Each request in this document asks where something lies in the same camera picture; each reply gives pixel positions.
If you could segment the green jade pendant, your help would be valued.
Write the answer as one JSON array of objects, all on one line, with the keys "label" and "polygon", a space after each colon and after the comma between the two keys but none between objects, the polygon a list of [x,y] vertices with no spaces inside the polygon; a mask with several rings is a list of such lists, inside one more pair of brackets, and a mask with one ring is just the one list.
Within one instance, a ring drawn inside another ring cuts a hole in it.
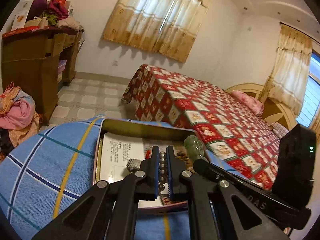
[{"label": "green jade pendant", "polygon": [[195,135],[190,135],[184,140],[184,148],[189,159],[194,162],[197,159],[204,159],[202,141]]}]

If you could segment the pink metal tin box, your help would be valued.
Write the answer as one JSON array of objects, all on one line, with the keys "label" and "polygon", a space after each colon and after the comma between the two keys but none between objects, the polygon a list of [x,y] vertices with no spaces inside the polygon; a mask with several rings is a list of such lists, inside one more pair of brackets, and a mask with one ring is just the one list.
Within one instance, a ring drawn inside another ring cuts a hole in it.
[{"label": "pink metal tin box", "polygon": [[188,170],[192,170],[185,156],[183,143],[187,137],[199,135],[185,128],[172,127],[164,122],[139,122],[133,120],[104,118],[101,121],[93,165],[93,184],[100,180],[114,183],[129,175],[127,163],[130,159],[143,161],[152,155],[152,147],[165,151],[174,148]]}]

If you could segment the red patterned bedspread bed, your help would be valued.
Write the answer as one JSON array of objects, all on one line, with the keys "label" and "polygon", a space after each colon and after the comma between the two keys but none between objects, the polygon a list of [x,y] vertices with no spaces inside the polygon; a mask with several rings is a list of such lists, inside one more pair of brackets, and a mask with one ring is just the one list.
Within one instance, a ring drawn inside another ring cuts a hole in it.
[{"label": "red patterned bedspread bed", "polygon": [[195,130],[208,150],[269,190],[278,172],[279,138],[272,127],[223,89],[144,64],[124,94],[139,121]]}]

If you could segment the striped pillow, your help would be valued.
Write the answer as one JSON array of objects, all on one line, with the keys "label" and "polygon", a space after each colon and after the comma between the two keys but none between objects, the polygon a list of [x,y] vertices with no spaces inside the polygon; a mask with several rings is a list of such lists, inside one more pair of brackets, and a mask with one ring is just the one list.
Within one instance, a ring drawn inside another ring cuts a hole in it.
[{"label": "striped pillow", "polygon": [[287,133],[289,133],[289,130],[284,127],[282,124],[278,123],[278,122],[274,122],[271,124],[272,128],[273,128],[273,132],[274,134],[279,138],[283,138],[285,135],[287,135]]}]

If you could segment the blue plaid tablecloth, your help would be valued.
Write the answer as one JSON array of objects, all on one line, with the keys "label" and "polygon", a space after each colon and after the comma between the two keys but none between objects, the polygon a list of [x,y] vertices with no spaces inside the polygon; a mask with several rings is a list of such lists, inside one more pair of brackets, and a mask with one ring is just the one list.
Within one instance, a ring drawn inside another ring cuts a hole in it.
[{"label": "blue plaid tablecloth", "polygon": [[[1,163],[1,210],[20,239],[52,221],[58,193],[75,154],[58,214],[93,183],[93,165],[103,117],[46,129],[12,150]],[[77,149],[89,129],[82,146]],[[191,239],[187,211],[138,215],[135,239]]]}]

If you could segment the pink pillow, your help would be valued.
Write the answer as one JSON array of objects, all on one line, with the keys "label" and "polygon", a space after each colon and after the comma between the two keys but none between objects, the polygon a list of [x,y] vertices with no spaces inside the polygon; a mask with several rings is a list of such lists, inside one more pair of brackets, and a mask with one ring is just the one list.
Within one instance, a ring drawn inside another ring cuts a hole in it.
[{"label": "pink pillow", "polygon": [[256,116],[262,116],[264,111],[264,104],[261,103],[258,99],[249,96],[248,94],[240,90],[233,90],[230,92],[230,94],[232,97],[236,98],[236,100],[248,107]]}]

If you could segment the cream wooden headboard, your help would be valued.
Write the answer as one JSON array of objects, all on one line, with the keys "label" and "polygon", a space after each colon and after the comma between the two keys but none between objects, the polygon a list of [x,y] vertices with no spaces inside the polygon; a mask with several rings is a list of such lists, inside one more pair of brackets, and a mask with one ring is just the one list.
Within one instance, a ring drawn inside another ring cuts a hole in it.
[{"label": "cream wooden headboard", "polygon": [[[256,83],[242,83],[239,85],[234,85],[226,89],[226,92],[231,92],[233,90],[240,90],[256,99],[259,98],[261,91],[263,90],[263,85]],[[287,106],[279,103],[277,100],[267,98],[264,102],[264,112],[262,118],[269,124],[279,123],[287,128],[289,131],[293,129],[296,124],[296,118]]]}]

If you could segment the beige side curtain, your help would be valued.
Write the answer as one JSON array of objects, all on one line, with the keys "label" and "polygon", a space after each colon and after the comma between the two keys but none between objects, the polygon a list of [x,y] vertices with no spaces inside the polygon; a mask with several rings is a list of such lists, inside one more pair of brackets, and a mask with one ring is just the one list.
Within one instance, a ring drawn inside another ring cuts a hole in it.
[{"label": "beige side curtain", "polygon": [[282,24],[276,52],[274,67],[259,100],[274,99],[299,116],[308,82],[312,39]]}]

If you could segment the pink clothes pile on floor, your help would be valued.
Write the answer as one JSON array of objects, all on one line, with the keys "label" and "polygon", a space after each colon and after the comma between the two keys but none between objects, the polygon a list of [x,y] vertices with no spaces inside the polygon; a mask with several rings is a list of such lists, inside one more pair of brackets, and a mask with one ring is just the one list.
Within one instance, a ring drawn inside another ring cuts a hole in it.
[{"label": "pink clothes pile on floor", "polygon": [[40,115],[33,98],[12,82],[1,94],[1,161],[22,142],[38,133]]}]

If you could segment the boxes in desk shelf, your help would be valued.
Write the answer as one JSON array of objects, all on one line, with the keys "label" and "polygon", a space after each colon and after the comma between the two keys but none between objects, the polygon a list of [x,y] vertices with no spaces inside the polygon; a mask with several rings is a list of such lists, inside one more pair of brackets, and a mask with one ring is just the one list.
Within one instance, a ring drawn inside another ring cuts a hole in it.
[{"label": "boxes in desk shelf", "polygon": [[63,71],[65,70],[66,67],[66,60],[60,60],[58,64],[58,69],[57,69],[57,91],[59,92],[61,88],[63,87]]}]

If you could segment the beige window curtain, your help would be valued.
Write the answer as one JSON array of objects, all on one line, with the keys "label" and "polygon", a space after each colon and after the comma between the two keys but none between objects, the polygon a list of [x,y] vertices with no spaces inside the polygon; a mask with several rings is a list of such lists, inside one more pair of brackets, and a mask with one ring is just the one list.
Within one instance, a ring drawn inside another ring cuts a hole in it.
[{"label": "beige window curtain", "polygon": [[211,0],[118,0],[105,40],[184,63]]}]

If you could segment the brown wooden desk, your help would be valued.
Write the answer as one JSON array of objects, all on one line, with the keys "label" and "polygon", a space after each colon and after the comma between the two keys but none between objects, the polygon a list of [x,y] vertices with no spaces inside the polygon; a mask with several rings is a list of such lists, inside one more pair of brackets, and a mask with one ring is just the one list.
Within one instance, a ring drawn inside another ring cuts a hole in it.
[{"label": "brown wooden desk", "polygon": [[63,85],[75,77],[75,63],[82,31],[49,27],[2,37],[1,81],[5,89],[12,82],[31,95],[44,125],[58,104],[57,69],[66,60]]}]

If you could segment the red flat box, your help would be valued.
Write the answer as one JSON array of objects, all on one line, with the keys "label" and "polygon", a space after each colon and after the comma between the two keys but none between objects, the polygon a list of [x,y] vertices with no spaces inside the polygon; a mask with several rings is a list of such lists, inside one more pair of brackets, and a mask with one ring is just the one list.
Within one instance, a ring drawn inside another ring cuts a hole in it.
[{"label": "red flat box", "polygon": [[12,36],[12,35],[16,35],[16,34],[22,34],[22,33],[27,33],[27,32],[30,32],[30,31],[33,31],[35,29],[38,29],[39,26],[29,26],[29,27],[24,27],[24,28],[20,28],[20,29],[15,29],[15,30],[12,30],[12,31],[9,31],[7,33],[4,33],[2,35],[3,38],[5,37],[9,37],[9,36]]}]

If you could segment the clothes pile on desk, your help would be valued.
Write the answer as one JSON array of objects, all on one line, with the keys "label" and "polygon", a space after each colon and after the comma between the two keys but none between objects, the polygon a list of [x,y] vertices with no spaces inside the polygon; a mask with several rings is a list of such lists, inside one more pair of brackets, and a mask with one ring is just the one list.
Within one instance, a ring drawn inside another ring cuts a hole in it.
[{"label": "clothes pile on desk", "polygon": [[66,0],[33,0],[24,26],[66,27],[79,31],[80,23],[69,13],[65,5]]}]

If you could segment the white product box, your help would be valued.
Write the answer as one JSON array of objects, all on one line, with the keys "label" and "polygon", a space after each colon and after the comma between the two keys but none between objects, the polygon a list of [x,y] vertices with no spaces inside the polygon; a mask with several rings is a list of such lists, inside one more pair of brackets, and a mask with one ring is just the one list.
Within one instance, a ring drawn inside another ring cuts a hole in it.
[{"label": "white product box", "polygon": [[18,5],[18,11],[14,17],[14,21],[11,28],[12,30],[24,28],[32,3],[32,0],[29,0],[21,2]]}]

